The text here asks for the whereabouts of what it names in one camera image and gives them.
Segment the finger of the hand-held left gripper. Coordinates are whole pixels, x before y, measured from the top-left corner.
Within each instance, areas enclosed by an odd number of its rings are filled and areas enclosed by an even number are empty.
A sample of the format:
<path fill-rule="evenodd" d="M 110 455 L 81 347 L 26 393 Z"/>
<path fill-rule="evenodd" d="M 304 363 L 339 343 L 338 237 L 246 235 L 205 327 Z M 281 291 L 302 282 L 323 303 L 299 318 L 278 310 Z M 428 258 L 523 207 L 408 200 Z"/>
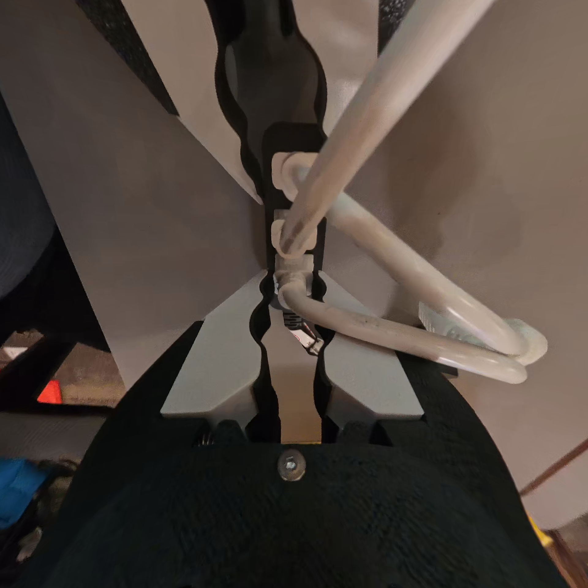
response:
<path fill-rule="evenodd" d="M 237 184 L 262 199 L 240 159 L 240 139 L 215 85 L 217 38 L 205 1 L 122 1 L 178 117 Z"/>
<path fill-rule="evenodd" d="M 376 62 L 377 1 L 275 1 L 279 120 L 326 139 Z"/>

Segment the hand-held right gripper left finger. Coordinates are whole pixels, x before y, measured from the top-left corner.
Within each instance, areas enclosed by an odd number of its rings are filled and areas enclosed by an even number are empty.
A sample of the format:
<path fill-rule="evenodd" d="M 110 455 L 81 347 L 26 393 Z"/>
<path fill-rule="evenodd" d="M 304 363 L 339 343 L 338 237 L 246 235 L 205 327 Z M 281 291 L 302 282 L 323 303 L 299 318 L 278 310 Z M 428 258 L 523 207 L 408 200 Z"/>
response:
<path fill-rule="evenodd" d="M 273 293 L 273 278 L 263 270 L 207 315 L 162 405 L 163 417 L 203 418 L 213 428 L 234 420 L 247 435 L 281 434 L 262 342 Z"/>

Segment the black furniture leg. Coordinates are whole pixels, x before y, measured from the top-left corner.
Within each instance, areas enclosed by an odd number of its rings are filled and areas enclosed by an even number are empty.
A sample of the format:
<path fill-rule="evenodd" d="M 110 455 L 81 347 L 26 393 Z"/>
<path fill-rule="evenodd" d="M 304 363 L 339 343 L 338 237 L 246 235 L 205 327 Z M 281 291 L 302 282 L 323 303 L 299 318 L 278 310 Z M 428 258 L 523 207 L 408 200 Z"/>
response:
<path fill-rule="evenodd" d="M 73 409 L 40 403 L 38 396 L 75 347 L 75 342 L 43 337 L 1 370 L 1 412 L 69 415 Z"/>

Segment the blue object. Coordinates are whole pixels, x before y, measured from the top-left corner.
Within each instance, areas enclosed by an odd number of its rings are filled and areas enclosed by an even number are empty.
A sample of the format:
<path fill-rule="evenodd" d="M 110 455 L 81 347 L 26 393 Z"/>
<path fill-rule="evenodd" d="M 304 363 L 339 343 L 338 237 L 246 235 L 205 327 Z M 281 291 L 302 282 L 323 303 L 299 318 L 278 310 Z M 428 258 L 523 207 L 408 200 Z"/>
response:
<path fill-rule="evenodd" d="M 1 459 L 1 530 L 21 518 L 47 477 L 47 471 L 28 460 Z"/>

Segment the white power plug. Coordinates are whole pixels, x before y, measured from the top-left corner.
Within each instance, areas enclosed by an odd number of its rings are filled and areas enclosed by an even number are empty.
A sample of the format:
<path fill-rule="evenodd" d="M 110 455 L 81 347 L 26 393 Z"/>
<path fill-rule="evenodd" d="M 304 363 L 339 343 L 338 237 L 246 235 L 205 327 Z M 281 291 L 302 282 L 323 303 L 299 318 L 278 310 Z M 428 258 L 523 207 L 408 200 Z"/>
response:
<path fill-rule="evenodd" d="M 310 296 L 312 293 L 313 272 L 313 254 L 304 254 L 296 259 L 285 259 L 282 256 L 276 254 L 275 270 L 273 273 L 275 293 L 278 294 L 282 285 L 287 283 L 292 276 L 298 276 L 305 284 L 306 296 Z"/>

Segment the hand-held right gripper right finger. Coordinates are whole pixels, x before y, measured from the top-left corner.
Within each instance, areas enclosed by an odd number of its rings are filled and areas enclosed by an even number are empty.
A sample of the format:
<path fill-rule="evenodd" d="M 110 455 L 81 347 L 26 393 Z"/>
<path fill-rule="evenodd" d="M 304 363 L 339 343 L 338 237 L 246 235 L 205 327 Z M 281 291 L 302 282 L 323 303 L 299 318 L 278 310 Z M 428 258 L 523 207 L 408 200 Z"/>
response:
<path fill-rule="evenodd" d="M 345 336 L 316 320 L 323 339 L 313 378 L 322 437 L 350 422 L 420 420 L 424 410 L 395 351 Z"/>

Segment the yellow object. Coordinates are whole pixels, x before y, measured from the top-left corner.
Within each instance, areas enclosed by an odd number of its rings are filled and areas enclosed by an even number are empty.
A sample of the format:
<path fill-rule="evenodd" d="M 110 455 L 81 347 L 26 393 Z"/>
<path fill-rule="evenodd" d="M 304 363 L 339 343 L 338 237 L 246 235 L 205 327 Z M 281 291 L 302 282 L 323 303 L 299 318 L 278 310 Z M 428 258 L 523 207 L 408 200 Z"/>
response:
<path fill-rule="evenodd" d="M 533 518 L 531 516 L 527 515 L 527 518 L 529 519 L 529 522 L 532 526 L 533 532 L 535 533 L 535 535 L 539 539 L 542 547 L 547 550 L 553 544 L 553 538 L 548 533 L 542 531 L 538 527 L 538 525 L 536 525 L 535 521 L 533 520 Z"/>

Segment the black power strip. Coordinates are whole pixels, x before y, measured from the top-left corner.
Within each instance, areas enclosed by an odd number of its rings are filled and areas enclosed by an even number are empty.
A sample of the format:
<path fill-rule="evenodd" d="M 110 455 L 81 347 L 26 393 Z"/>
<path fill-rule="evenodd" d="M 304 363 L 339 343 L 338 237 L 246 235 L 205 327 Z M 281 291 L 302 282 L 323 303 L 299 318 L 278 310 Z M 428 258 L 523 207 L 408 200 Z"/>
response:
<path fill-rule="evenodd" d="M 271 244 L 270 228 L 275 218 L 275 211 L 287 210 L 291 202 L 283 191 L 275 187 L 272 179 L 272 159 L 279 152 L 318 152 L 325 141 L 325 134 L 319 130 L 316 123 L 278 122 L 271 125 L 263 134 L 262 139 L 262 196 L 265 215 L 266 259 L 268 268 L 268 284 L 264 286 L 267 294 L 275 294 L 275 257 L 276 250 Z M 322 270 L 326 236 L 326 220 L 318 225 L 318 241 L 313 250 L 307 254 L 313 255 L 314 269 L 311 278 L 310 297 L 323 302 L 327 287 L 319 276 Z"/>

